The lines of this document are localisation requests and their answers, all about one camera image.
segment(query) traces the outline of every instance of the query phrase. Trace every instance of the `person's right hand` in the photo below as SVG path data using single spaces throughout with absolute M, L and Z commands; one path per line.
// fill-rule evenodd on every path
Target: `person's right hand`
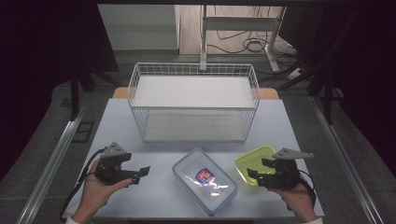
M 294 189 L 268 189 L 280 195 L 283 201 L 294 212 L 299 222 L 310 222 L 318 219 L 314 211 L 312 199 L 309 196 L 308 190 L 302 185 L 298 184 Z

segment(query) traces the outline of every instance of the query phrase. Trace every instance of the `white wire basket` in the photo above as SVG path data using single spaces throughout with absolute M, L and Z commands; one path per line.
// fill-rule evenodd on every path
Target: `white wire basket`
M 244 142 L 260 102 L 250 64 L 137 63 L 128 102 L 144 141 Z

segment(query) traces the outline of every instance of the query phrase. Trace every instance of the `white table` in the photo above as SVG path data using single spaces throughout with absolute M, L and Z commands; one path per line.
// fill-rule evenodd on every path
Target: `white table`
M 124 170 L 139 170 L 150 166 L 139 185 L 132 185 L 111 196 L 97 217 L 124 219 L 260 219 L 264 217 L 293 217 L 280 197 L 265 188 L 251 187 L 236 171 L 234 160 L 263 145 L 275 150 L 287 147 L 300 150 L 288 115 L 281 100 L 261 100 L 245 143 L 145 143 L 137 130 L 126 99 L 110 99 L 87 156 L 100 148 L 117 142 L 132 152 Z M 214 217 L 209 217 L 176 182 L 172 166 L 192 149 L 200 147 L 237 183 L 236 197 Z M 303 160 L 297 160 L 300 170 L 306 171 Z M 73 214 L 82 188 L 70 202 L 64 215 Z M 317 201 L 315 212 L 324 216 Z

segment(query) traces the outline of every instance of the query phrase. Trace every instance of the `wooden floor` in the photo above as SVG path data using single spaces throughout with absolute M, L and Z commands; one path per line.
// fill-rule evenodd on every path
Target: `wooden floor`
M 226 7 L 226 6 L 208 6 L 207 16 L 228 16 L 228 17 L 276 17 L 279 13 L 280 7 Z M 201 46 L 201 16 L 203 13 L 201 6 L 180 6 L 180 54 L 200 54 Z M 230 54 L 244 49 L 244 41 L 249 37 L 266 39 L 268 40 L 271 32 L 242 32 L 240 31 L 207 31 L 206 43 L 208 54 Z M 275 46 L 283 52 L 292 52 L 293 49 L 288 46 L 286 41 L 280 37 L 276 39 Z M 261 49 L 260 44 L 250 45 L 253 50 Z M 258 53 L 249 51 L 248 49 L 240 52 L 239 54 L 261 54 L 265 52 L 262 50 Z

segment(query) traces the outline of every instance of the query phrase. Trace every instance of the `lime green bowl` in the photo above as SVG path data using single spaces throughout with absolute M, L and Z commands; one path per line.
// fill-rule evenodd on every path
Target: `lime green bowl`
M 269 146 L 258 147 L 248 153 L 236 158 L 235 166 L 242 178 L 251 186 L 257 186 L 257 180 L 248 176 L 248 169 L 256 170 L 259 174 L 272 175 L 275 173 L 274 168 L 262 165 L 262 159 L 274 160 L 275 151 Z

